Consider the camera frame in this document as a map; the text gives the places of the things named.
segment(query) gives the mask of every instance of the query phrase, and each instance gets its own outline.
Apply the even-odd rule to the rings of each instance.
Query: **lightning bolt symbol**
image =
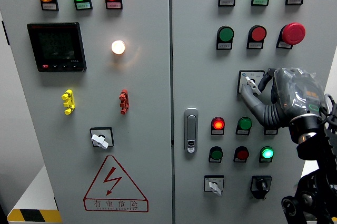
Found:
[[[113,179],[109,179],[109,177],[112,175],[112,173],[114,173],[114,171],[116,170],[115,167],[112,167],[110,172],[108,173],[108,175],[106,176],[106,178],[104,179],[103,183],[106,183],[106,182],[110,182],[110,181],[114,181],[114,180],[117,180],[116,183],[114,184],[114,186],[107,191],[106,195],[108,196],[109,194],[112,193],[112,189],[114,189],[114,187],[118,184],[118,182],[122,179],[122,177],[118,177],[118,178],[113,178]]]

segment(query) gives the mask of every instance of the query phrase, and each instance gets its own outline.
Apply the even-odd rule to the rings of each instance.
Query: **warning triangle sign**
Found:
[[[84,196],[86,211],[148,212],[148,200],[112,155],[102,163]]]

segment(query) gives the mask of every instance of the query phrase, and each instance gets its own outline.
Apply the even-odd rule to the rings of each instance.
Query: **yellow terminal connector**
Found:
[[[61,98],[62,100],[64,100],[63,106],[67,108],[64,111],[64,113],[66,115],[70,115],[75,109],[75,99],[74,99],[73,91],[68,89],[67,91],[65,91],[65,93],[62,95]]]

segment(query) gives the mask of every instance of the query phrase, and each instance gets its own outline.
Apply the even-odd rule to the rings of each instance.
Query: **digital power meter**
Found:
[[[79,23],[29,23],[39,72],[83,72],[86,63]]]

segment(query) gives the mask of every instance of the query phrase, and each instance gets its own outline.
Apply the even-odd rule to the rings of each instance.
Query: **red terminal connector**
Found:
[[[128,103],[128,94],[127,94],[127,90],[123,89],[121,94],[120,94],[120,107],[122,108],[121,110],[121,114],[125,115],[130,107],[129,103]]]

